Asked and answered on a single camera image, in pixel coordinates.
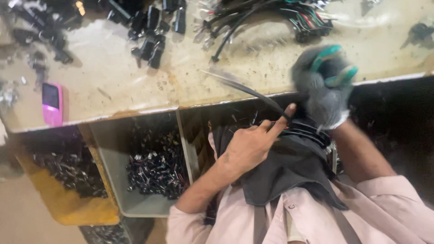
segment strap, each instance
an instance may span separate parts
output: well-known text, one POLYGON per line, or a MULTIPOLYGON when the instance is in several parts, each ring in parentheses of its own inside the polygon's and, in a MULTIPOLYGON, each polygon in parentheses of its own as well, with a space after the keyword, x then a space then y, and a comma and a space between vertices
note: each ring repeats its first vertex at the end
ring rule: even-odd
POLYGON ((333 213, 335 214, 336 222, 338 223, 339 229, 341 229, 342 235, 345 238, 345 241, 348 244, 362 244, 357 233, 348 222, 347 218, 345 218, 342 211, 333 208, 333 213))
POLYGON ((253 244, 262 244, 267 234, 266 215, 264 206, 254 206, 253 244))

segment light pink shirt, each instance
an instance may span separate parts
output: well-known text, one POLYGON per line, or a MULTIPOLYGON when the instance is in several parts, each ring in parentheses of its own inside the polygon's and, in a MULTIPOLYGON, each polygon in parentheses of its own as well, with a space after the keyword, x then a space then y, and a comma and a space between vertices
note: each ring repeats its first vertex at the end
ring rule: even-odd
MULTIPOLYGON (((350 210, 343 215, 363 244, 434 244, 434 212, 427 208, 404 176, 359 183, 356 188, 333 182, 333 190, 350 210)), ((266 206, 268 231, 263 244, 286 244, 284 211, 289 211, 307 244, 346 243, 332 209, 304 188, 280 196, 274 212, 266 206)), ((220 202, 214 227, 204 225, 205 213, 186 214, 175 206, 168 219, 168 244, 253 244, 254 208, 241 188, 229 187, 220 202)))

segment black cloth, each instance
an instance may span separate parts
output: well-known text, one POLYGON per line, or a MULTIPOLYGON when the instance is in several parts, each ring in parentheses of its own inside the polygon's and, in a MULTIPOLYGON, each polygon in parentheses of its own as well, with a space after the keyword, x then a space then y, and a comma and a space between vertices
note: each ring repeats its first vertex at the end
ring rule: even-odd
MULTIPOLYGON (((215 149, 220 157, 231 141, 236 126, 213 127, 215 149)), ((302 187, 320 201, 347 210, 334 193, 329 179, 335 174, 326 164, 324 151, 306 138, 287 135, 272 146, 267 159, 240 178, 246 203, 264 206, 294 187, 302 187)))

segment phone screen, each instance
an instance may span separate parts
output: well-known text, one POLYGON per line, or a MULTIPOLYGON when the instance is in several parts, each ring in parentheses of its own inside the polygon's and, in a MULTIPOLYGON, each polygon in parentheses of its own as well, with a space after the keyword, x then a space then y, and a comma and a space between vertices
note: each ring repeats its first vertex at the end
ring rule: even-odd
POLYGON ((59 89, 47 83, 42 84, 42 104, 59 109, 59 89))

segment workbench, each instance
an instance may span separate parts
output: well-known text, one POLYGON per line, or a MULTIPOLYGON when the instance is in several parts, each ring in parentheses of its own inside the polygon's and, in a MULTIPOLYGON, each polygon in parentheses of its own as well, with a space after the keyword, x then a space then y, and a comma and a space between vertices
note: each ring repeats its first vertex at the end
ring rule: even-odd
MULTIPOLYGON (((361 0, 333 1, 324 12, 319 11, 324 18, 337 19, 333 21, 335 27, 329 36, 309 45, 295 42, 289 21, 267 13, 253 16, 235 33, 217 66, 244 78, 246 86, 260 93, 290 93, 295 91, 290 68, 298 56, 314 45, 337 43, 359 67, 357 84, 431 74, 432 49, 412 44, 400 47, 411 26, 432 13, 433 1, 382 1, 364 17, 360 4, 361 0), (275 39, 283 39, 286 44, 246 51, 249 45, 275 39)), ((186 34, 169 31, 157 70, 148 68, 145 62, 138 68, 130 50, 143 41, 128 41, 125 27, 104 16, 85 15, 81 28, 65 32, 69 43, 66 49, 73 54, 74 63, 54 62, 54 54, 48 53, 48 81, 63 86, 64 125, 251 98, 223 87, 202 72, 210 66, 221 37, 209 51, 193 43, 193 22, 199 18, 199 11, 196 0, 188 2, 186 34)), ((43 122, 41 93, 33 90, 36 74, 25 58, 17 58, 1 70, 3 79, 19 81, 21 77, 29 84, 17 88, 18 101, 12 109, 2 111, 3 122, 11 132, 48 128, 43 122)))

